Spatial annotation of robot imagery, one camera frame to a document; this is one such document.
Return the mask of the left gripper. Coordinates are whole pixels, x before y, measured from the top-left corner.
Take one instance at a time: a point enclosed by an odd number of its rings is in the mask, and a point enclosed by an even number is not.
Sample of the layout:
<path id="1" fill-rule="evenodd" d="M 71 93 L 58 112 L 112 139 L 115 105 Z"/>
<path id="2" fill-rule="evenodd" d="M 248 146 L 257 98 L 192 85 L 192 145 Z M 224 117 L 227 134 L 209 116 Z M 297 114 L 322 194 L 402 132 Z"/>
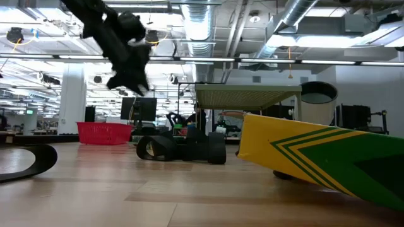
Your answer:
<path id="1" fill-rule="evenodd" d="M 129 11 L 121 14 L 110 11 L 96 26 L 94 39 L 117 72 L 106 84 L 109 90 L 123 86 L 139 96 L 145 95 L 140 87 L 149 90 L 144 70 L 151 47 L 141 43 L 145 36 L 146 28 L 139 16 Z"/>

